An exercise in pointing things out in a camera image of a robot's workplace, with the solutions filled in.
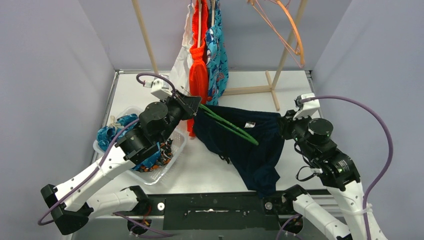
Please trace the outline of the navy blue shorts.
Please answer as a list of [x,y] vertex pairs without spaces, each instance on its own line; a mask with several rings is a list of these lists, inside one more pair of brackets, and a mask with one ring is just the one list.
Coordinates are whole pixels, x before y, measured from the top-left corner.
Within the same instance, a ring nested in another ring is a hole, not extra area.
[[209,151],[229,159],[248,190],[256,191],[261,198],[274,194],[280,179],[276,165],[285,143],[278,125],[281,114],[216,105],[208,108],[252,136],[258,144],[241,137],[231,126],[225,127],[224,122],[212,118],[203,109],[193,118],[196,137]]

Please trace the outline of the blue leaf print shorts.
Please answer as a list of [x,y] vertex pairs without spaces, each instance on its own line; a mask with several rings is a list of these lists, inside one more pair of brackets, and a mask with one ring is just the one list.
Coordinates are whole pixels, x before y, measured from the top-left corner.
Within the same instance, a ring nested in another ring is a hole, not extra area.
[[[135,113],[123,115],[117,120],[114,119],[114,116],[111,116],[112,122],[97,131],[97,147],[102,152],[105,152],[108,149],[113,138],[117,135],[117,133],[137,118],[138,116]],[[153,170],[156,170],[161,165],[161,157],[161,152],[157,151],[152,156],[148,157],[146,160],[136,165],[132,169],[139,172],[151,172]]]

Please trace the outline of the orange wooden hanger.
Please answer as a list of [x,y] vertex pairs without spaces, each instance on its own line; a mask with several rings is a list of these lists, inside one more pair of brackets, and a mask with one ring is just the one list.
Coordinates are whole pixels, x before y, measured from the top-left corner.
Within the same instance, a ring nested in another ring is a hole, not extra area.
[[262,8],[260,2],[258,0],[247,0],[248,5],[252,6],[253,9],[259,14],[259,16],[265,21],[265,23],[273,30],[273,32],[277,35],[279,40],[284,46],[285,50],[288,50],[290,56],[297,64],[299,68],[303,68],[305,65],[305,51],[302,42],[301,35],[297,28],[297,24],[295,23],[295,19],[292,17],[289,11],[289,6],[291,1],[289,0],[286,4],[284,4],[281,0],[270,0],[271,3],[277,5],[284,15],[286,16],[289,24],[290,24],[290,33],[293,34],[296,45],[293,47],[291,43],[289,43],[288,39],[284,39],[281,34],[277,31],[276,27],[273,25],[266,12]]

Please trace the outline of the camouflage orange black shorts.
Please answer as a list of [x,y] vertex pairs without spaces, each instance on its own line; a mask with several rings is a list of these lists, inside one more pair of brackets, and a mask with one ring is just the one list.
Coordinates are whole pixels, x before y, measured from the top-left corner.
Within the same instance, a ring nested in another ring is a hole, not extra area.
[[169,138],[165,142],[161,143],[158,147],[158,151],[134,167],[134,170],[138,172],[152,172],[160,167],[167,165],[174,156],[172,153],[172,144],[172,138]]

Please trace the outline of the teal shark print shorts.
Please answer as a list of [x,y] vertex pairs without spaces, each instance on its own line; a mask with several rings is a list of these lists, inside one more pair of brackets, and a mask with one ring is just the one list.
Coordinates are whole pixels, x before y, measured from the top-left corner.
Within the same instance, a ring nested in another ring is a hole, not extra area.
[[225,48],[223,20],[220,2],[216,0],[215,24],[205,34],[206,67],[208,70],[208,105],[219,104],[219,98],[224,94],[229,79],[228,56]]

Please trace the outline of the green hanger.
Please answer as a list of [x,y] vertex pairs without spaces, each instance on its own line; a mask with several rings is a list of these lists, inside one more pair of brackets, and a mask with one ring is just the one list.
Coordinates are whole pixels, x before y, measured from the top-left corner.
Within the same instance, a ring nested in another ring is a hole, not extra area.
[[209,109],[206,105],[200,104],[199,108],[204,111],[204,113],[212,118],[215,122],[217,122],[220,126],[225,128],[226,130],[230,131],[231,133],[239,136],[240,138],[250,142],[251,144],[258,146],[259,142],[251,136],[249,133],[241,129],[240,127],[234,125],[233,123],[229,122],[228,120],[224,119],[223,117],[219,116],[215,112],[213,112],[211,109]]

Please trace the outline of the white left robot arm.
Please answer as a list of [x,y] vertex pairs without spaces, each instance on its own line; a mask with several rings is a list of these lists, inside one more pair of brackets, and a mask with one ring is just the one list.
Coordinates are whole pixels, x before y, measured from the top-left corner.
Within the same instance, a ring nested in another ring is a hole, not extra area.
[[98,194],[117,176],[140,165],[160,150],[180,121],[191,119],[201,98],[180,92],[150,103],[138,118],[118,133],[101,159],[59,185],[47,184],[41,195],[62,235],[70,235],[96,217],[119,214],[141,216],[151,203],[138,185]]

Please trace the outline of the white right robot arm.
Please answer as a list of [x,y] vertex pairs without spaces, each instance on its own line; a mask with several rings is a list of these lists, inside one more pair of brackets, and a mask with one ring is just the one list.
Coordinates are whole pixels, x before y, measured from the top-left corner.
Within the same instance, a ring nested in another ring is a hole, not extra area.
[[345,222],[341,222],[319,205],[300,185],[283,191],[281,207],[308,220],[329,240],[385,240],[372,211],[363,206],[365,193],[360,174],[353,160],[331,140],[333,125],[323,118],[296,118],[289,110],[278,119],[279,132],[284,140],[294,140],[296,151],[305,159],[312,177],[336,201]]

